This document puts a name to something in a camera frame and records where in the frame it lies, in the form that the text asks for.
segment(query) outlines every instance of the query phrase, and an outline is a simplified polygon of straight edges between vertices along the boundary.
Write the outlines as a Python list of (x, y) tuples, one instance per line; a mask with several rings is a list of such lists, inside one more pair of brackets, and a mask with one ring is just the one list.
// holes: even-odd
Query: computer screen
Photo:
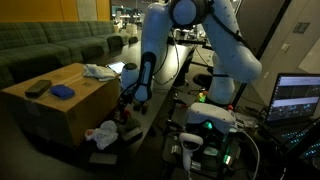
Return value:
[(267, 122), (311, 117), (320, 97), (320, 74), (280, 73), (270, 100)]

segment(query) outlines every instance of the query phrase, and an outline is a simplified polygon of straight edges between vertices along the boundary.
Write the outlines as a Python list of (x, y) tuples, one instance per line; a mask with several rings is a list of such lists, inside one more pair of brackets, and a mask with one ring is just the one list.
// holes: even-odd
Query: cable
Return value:
[(252, 102), (252, 103), (254, 103), (254, 104), (260, 105), (260, 106), (262, 106), (262, 107), (265, 106), (265, 105), (260, 104), (260, 103), (258, 103), (258, 102), (255, 102), (255, 101), (252, 101), (252, 100), (250, 100), (250, 99), (247, 99), (247, 98), (245, 98), (245, 97), (243, 97), (243, 96), (241, 96), (241, 98), (243, 98), (243, 99), (245, 99), (245, 100), (247, 100), (247, 101), (249, 101), (249, 102)]
[(167, 50), (166, 50), (166, 55), (165, 55), (165, 57), (164, 57), (164, 60), (163, 60), (162, 64), (160, 65), (159, 69), (158, 69), (156, 72), (154, 72), (153, 75), (156, 75), (156, 74), (162, 69), (164, 63), (165, 63), (166, 60), (167, 60), (168, 50), (169, 50), (169, 45), (167, 44)]
[(257, 114), (252, 114), (251, 112), (247, 111), (245, 108), (243, 108), (242, 106), (237, 106), (235, 109), (241, 109), (243, 112), (255, 117), (255, 118), (258, 118), (258, 115)]
[(197, 53), (198, 53), (199, 57), (200, 57), (200, 58), (201, 58), (201, 60), (206, 64), (206, 66), (208, 66), (208, 67), (209, 67), (209, 64), (208, 64), (208, 63), (203, 59), (203, 57), (200, 55), (200, 53), (199, 53), (199, 51), (198, 51), (197, 47), (198, 47), (198, 46), (196, 46), (196, 51), (197, 51)]
[(253, 143), (254, 147), (256, 148), (257, 150), (257, 165), (256, 165), (256, 170), (254, 172), (254, 175), (253, 175), (253, 178), (252, 180), (255, 180), (256, 177), (257, 177), (257, 173), (258, 173), (258, 169), (259, 169), (259, 164), (260, 164), (260, 151), (259, 151), (259, 148), (257, 146), (257, 144), (254, 142), (254, 140), (249, 136), (249, 134), (247, 134), (244, 130), (242, 129), (239, 129), (235, 126), (232, 126), (233, 128), (237, 129), (239, 132), (242, 132), (243, 134), (245, 134)]
[(169, 91), (170, 89), (153, 88), (154, 91)]
[(124, 94), (126, 91), (128, 91), (132, 86), (134, 86), (134, 85), (136, 85), (136, 84), (137, 84), (136, 82), (135, 82), (135, 83), (132, 83), (132, 84), (130, 84), (124, 91), (122, 91), (122, 93), (121, 93), (120, 96), (118, 97), (117, 102), (119, 102), (120, 98), (123, 96), (123, 94)]
[(180, 67), (180, 62), (179, 62), (179, 52), (178, 52), (178, 48), (177, 48), (177, 45), (176, 45), (176, 41), (175, 41), (175, 39), (173, 38), (173, 42), (174, 42), (174, 47), (175, 47), (175, 49), (176, 49), (176, 54), (177, 54), (177, 70), (176, 70), (176, 73), (170, 78), (170, 79), (168, 79), (166, 82), (164, 82), (164, 83), (160, 83), (160, 82), (158, 82), (155, 78), (152, 78), (157, 84), (159, 84), (159, 85), (165, 85), (165, 84), (167, 84), (167, 83), (169, 83), (170, 81), (172, 81), (177, 75), (178, 75), (178, 73), (179, 73), (179, 67)]
[(247, 47), (250, 51), (251, 48), (249, 44), (239, 35), (240, 31), (237, 30), (236, 33), (232, 32), (226, 25), (224, 25), (220, 19), (214, 14), (214, 9), (212, 8), (210, 15), (212, 18), (220, 25), (222, 29), (224, 29), (228, 34), (230, 34), (235, 40), (241, 42), (245, 47)]
[(280, 180), (283, 180), (284, 175), (286, 174), (286, 172), (287, 172), (287, 168), (285, 167), (285, 168), (283, 169), (283, 174), (282, 174), (282, 176), (280, 177)]

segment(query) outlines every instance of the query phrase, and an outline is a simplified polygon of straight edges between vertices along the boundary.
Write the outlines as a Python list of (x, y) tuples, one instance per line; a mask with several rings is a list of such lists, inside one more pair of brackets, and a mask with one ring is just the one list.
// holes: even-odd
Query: laptop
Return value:
[[(320, 99), (320, 74), (279, 73), (267, 111), (264, 127), (281, 145), (290, 149), (312, 128)], [(320, 141), (303, 157), (320, 153)]]

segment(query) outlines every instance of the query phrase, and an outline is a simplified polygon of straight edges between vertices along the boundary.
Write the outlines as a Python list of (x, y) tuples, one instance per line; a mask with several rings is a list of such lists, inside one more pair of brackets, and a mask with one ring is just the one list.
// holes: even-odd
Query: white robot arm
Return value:
[(172, 0), (148, 7), (141, 37), (141, 67), (133, 96), (140, 102), (152, 97), (151, 81), (155, 67), (172, 27), (202, 24), (217, 54), (214, 75), (207, 97), (217, 104), (228, 104), (234, 91), (233, 80), (249, 83), (258, 77), (261, 63), (242, 40), (229, 0)]

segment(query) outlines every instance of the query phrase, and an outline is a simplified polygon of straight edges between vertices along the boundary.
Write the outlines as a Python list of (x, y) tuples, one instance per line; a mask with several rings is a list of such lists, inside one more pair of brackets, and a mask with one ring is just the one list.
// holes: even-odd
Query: desk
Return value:
[[(138, 66), (140, 66), (140, 61), (141, 61), (141, 50), (140, 50), (141, 44), (140, 43), (141, 41), (131, 46), (128, 46), (128, 45), (124, 46), (122, 49), (118, 51), (108, 52), (104, 56), (100, 58), (92, 59), (90, 61), (87, 61), (86, 63), (106, 65), (111, 62), (124, 61), (126, 63), (135, 63)], [(179, 64), (180, 64), (179, 68), (181, 68), (191, 48), (187, 46), (177, 45), (177, 50), (179, 52)], [(163, 65), (159, 73), (155, 75), (155, 79), (158, 82), (163, 83), (166, 80), (168, 80), (171, 76), (173, 76), (176, 73), (176, 69), (178, 68), (178, 64), (176, 61), (177, 61), (176, 49), (174, 46), (169, 45), (166, 63)], [(132, 116), (140, 121), (141, 129), (143, 130), (142, 138), (140, 138), (138, 141), (136, 141), (135, 143), (127, 147), (128, 153), (130, 154), (131, 157), (134, 157), (135, 154), (137, 153), (141, 143), (143, 142), (143, 139), (145, 138), (148, 130), (150, 129), (153, 123), (153, 120), (157, 116), (158, 111), (161, 108), (161, 105), (163, 104), (169, 90), (171, 89), (173, 82), (174, 82), (174, 79), (165, 85), (158, 85), (157, 83), (154, 82), (152, 99), (148, 101), (148, 105), (149, 105), (148, 111), (145, 115), (143, 115), (141, 112), (133, 111), (133, 105), (127, 106), (127, 109), (130, 110)]]
[[(179, 53), (182, 63), (189, 48), (178, 46), (178, 49), (179, 52), (183, 52)], [(169, 52), (171, 52), (169, 57), (176, 57), (173, 53), (175, 52), (173, 46), (169, 48)], [(130, 49), (125, 46), (119, 52), (109, 52), (102, 58), (90, 62), (105, 65), (118, 60), (135, 62), (140, 65), (140, 42), (130, 46)], [(167, 74), (171, 75), (170, 73), (175, 72), (174, 67), (176, 65), (171, 65), (173, 67), (170, 70), (169, 62), (168, 60), (164, 68), (167, 68)], [(98, 151), (94, 141), (83, 142), (75, 151), (59, 144), (48, 143), (37, 137), (23, 134), (11, 115), (6, 112), (1, 101), (0, 179), (125, 179), (126, 171), (132, 166), (131, 162), (151, 127), (161, 104), (164, 102), (172, 83), (173, 81), (165, 86), (157, 86), (167, 90), (154, 92), (153, 99), (149, 101), (149, 109), (146, 115), (131, 111), (133, 116), (141, 122), (142, 138), (130, 145), (115, 142), (107, 147), (106, 151), (103, 151), (118, 154), (115, 166), (95, 166), (89, 163), (92, 152)]]

